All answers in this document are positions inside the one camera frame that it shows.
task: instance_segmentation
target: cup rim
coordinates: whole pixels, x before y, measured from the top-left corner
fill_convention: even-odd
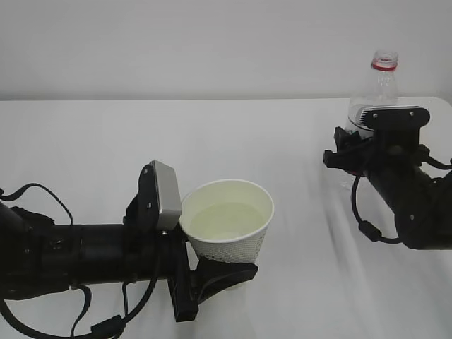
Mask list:
[[[232,242],[239,242],[241,240],[245,240],[245,239],[251,238],[252,236],[254,236],[254,235],[258,234],[259,232],[261,232],[262,230],[266,229],[268,224],[270,224],[270,221],[273,219],[273,215],[275,214],[275,202],[273,201],[273,198],[271,197],[270,193],[268,193],[268,191],[265,188],[263,188],[261,185],[256,184],[255,182],[251,182],[249,180],[244,180],[244,179],[219,179],[219,180],[213,180],[211,182],[207,182],[205,184],[202,184],[202,185],[196,187],[195,189],[190,191],[187,195],[185,195],[185,197],[182,199],[182,213],[184,212],[184,202],[192,194],[194,194],[199,189],[202,189],[203,187],[210,186],[210,185],[213,185],[213,184],[217,184],[217,183],[220,183],[220,182],[244,182],[246,184],[251,184],[251,185],[259,188],[260,190],[262,190],[262,192],[267,195],[267,197],[270,199],[270,202],[271,202],[271,214],[270,214],[270,217],[268,217],[267,221],[261,227],[259,227],[257,230],[254,230],[251,233],[248,233],[246,235],[242,235],[242,236],[237,237],[237,238],[232,238],[232,239],[218,239],[218,240],[215,240],[215,239],[204,239],[204,238],[200,238],[200,237],[195,237],[193,235],[190,235],[186,231],[186,229],[183,226],[183,224],[179,221],[179,224],[181,225],[181,228],[184,231],[184,233],[188,237],[193,238],[195,240],[198,240],[200,242],[206,242],[206,243],[209,243],[209,244],[229,244],[229,243],[232,243]]]

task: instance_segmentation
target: robotic arm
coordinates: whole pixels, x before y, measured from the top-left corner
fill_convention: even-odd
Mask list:
[[[411,249],[452,248],[452,172],[444,178],[430,178],[419,167],[424,163],[452,170],[429,156],[419,144],[420,128],[430,119],[421,107],[372,107],[363,109],[361,123],[374,132],[362,140],[358,132],[335,129],[338,151],[327,150],[323,161],[328,168],[354,174],[352,209],[359,230],[373,242],[404,243]],[[356,190],[361,176],[372,186],[395,215],[398,238],[388,239],[369,221],[363,220],[356,205]]]
[[[36,339],[64,339],[38,332],[11,313],[6,299],[23,300],[72,287],[85,293],[85,306],[69,338],[118,338],[153,291],[157,279],[166,279],[176,321],[192,321],[198,306],[216,293],[254,278],[252,263],[221,263],[200,258],[190,270],[187,238],[178,221],[181,203],[174,170],[158,161],[146,165],[138,180],[138,193],[126,209],[122,224],[74,225],[64,204],[47,188],[28,184],[0,201],[14,201],[38,186],[50,193],[70,217],[69,225],[55,225],[46,215],[0,203],[0,312],[17,331]],[[89,284],[149,280],[142,300],[124,317],[99,323],[85,335],[73,334],[88,310]]]

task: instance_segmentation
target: cable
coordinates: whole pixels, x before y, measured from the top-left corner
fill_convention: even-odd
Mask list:
[[[83,304],[82,312],[80,312],[80,315],[78,316],[78,318],[72,325],[71,334],[69,336],[71,339],[74,338],[74,332],[76,330],[76,326],[78,325],[80,320],[85,316],[86,312],[88,312],[88,309],[90,308],[90,305],[91,305],[91,300],[93,300],[93,294],[91,293],[91,290],[89,289],[89,287],[80,285],[80,286],[77,286],[76,288],[79,290],[82,290],[83,294],[85,295],[85,302]]]
[[[129,313],[129,298],[127,297],[127,285],[129,282],[123,282],[122,283],[122,296],[124,298],[124,316],[126,316]],[[119,339],[121,337],[122,333],[124,331],[116,334],[112,339]]]
[[[4,196],[3,195],[4,191],[2,189],[0,189],[0,200],[15,201],[15,200],[19,199],[25,193],[25,191],[27,191],[30,187],[39,187],[39,188],[43,189],[44,191],[46,191],[48,194],[50,194],[52,196],[52,198],[55,199],[57,201],[57,203],[59,203],[59,205],[66,211],[67,215],[69,216],[69,221],[71,223],[70,225],[73,225],[73,218],[72,218],[72,214],[69,211],[69,209],[63,204],[63,202],[61,200],[59,200],[59,198],[57,197],[57,195],[55,193],[50,191],[44,185],[32,182],[31,184],[26,184],[24,187],[19,188],[16,192],[10,194],[9,196]]]
[[[425,162],[427,164],[429,164],[430,166],[437,168],[438,170],[444,170],[444,171],[452,170],[452,165],[443,164],[442,162],[439,162],[438,160],[436,160],[430,156],[427,156],[427,159],[425,160]]]
[[[140,302],[135,306],[135,308],[132,310],[130,314],[125,315],[124,318],[120,319],[120,323],[117,324],[121,325],[121,328],[125,328],[126,324],[130,322],[135,316],[143,309],[143,307],[148,302],[154,288],[155,284],[157,283],[158,275],[160,272],[160,256],[157,252],[155,255],[155,262],[154,262],[154,271],[153,276],[151,280],[149,281],[149,285],[146,288],[146,291],[141,298]],[[35,329],[26,326],[24,323],[19,321],[11,312],[8,305],[5,303],[4,299],[0,299],[0,314],[5,318],[5,321],[13,327],[18,332],[22,333],[23,335],[26,335],[28,337],[34,338],[34,339],[105,339],[106,337],[110,336],[109,333],[106,333],[105,331],[93,331],[92,333],[85,334],[85,335],[75,335],[72,338],[70,337],[61,337],[57,335],[50,335],[46,333],[42,333],[39,331],[36,331]]]
[[[367,238],[369,238],[372,242],[383,242],[385,244],[399,244],[402,242],[400,237],[397,238],[386,238],[383,237],[381,231],[373,226],[369,221],[363,220],[361,218],[361,215],[359,215],[357,202],[356,202],[356,195],[358,190],[358,184],[361,179],[361,176],[364,173],[364,168],[367,166],[367,162],[363,165],[362,169],[358,172],[357,176],[355,177],[355,180],[353,181],[352,186],[352,194],[351,194],[351,200],[352,200],[352,211],[353,215],[355,216],[356,221],[358,222],[359,230],[362,234],[364,234]]]

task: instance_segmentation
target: bottle neck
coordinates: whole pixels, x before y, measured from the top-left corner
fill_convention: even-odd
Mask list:
[[[377,71],[381,71],[381,72],[394,72],[397,69],[397,64],[391,67],[387,67],[387,66],[380,66],[374,62],[371,63],[370,65],[373,69],[376,69]]]

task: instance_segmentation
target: yellowish liquid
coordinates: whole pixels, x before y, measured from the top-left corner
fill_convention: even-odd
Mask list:
[[[234,239],[262,227],[262,215],[245,203],[219,203],[195,215],[190,233],[209,240]]]

